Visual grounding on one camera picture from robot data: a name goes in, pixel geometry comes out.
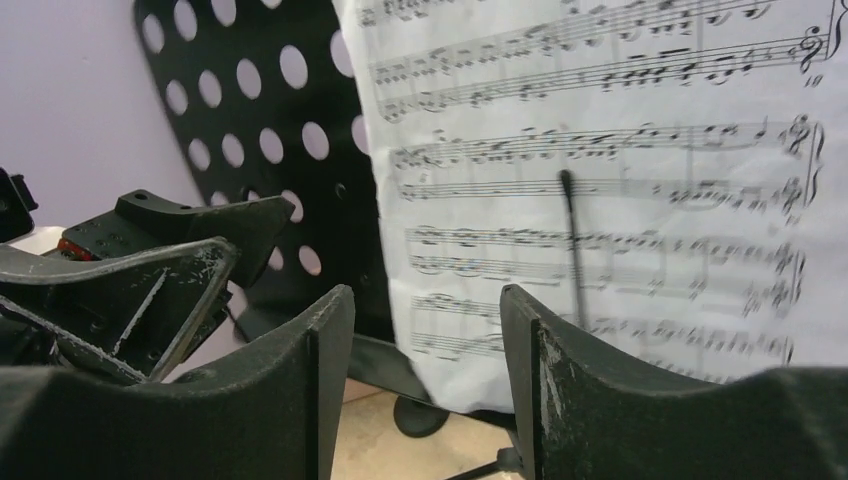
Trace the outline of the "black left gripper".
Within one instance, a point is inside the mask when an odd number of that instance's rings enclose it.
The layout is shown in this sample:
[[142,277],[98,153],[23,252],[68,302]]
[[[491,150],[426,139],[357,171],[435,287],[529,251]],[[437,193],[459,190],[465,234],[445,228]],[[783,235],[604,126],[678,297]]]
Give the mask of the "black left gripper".
[[191,207],[136,190],[64,230],[36,227],[38,207],[1,169],[1,312],[124,384],[161,381],[214,331],[228,280],[255,284],[294,213],[282,197]]

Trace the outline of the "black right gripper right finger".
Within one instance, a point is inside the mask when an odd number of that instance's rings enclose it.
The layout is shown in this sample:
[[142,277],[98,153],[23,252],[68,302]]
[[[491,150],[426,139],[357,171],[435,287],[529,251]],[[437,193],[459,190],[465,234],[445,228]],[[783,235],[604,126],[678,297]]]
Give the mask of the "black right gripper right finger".
[[847,372],[711,384],[635,358],[517,285],[499,301],[529,479],[843,479]]

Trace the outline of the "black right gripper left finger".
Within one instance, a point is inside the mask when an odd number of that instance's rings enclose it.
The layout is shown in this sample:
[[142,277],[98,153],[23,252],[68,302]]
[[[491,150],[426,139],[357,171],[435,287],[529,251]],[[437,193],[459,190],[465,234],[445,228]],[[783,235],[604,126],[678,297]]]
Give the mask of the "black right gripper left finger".
[[338,285],[170,383],[55,367],[1,372],[5,479],[327,479],[355,320]]

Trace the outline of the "black folding music stand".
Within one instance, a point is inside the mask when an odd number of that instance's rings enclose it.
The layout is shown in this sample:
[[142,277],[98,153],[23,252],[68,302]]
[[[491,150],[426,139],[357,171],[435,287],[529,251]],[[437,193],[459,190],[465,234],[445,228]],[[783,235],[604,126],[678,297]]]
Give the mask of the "black folding music stand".
[[[237,1],[220,22],[212,1],[138,1],[134,20],[163,101],[186,90],[187,109],[168,116],[185,162],[208,200],[281,193],[307,218],[287,228],[279,255],[311,248],[321,271],[290,265],[249,290],[239,332],[255,339],[293,317],[332,285],[352,287],[356,304],[350,371],[354,379],[398,394],[396,424],[437,431],[448,416],[431,399],[397,345],[380,238],[373,163],[355,130],[364,123],[355,82],[332,60],[342,41],[327,1],[269,7]],[[561,326],[517,319],[503,347],[500,306],[444,292],[415,295],[406,313],[412,344],[452,370],[462,359],[502,359],[517,413],[475,408],[471,417],[507,431],[513,444],[496,468],[529,479],[571,479],[574,462],[563,426],[543,423],[563,384],[553,357]]]

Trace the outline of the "sheet music page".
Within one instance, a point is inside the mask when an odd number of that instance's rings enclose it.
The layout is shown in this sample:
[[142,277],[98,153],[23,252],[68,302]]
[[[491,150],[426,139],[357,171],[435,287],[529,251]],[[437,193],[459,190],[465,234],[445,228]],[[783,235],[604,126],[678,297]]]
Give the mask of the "sheet music page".
[[512,408],[515,283],[725,383],[847,362],[843,1],[338,1],[396,342]]

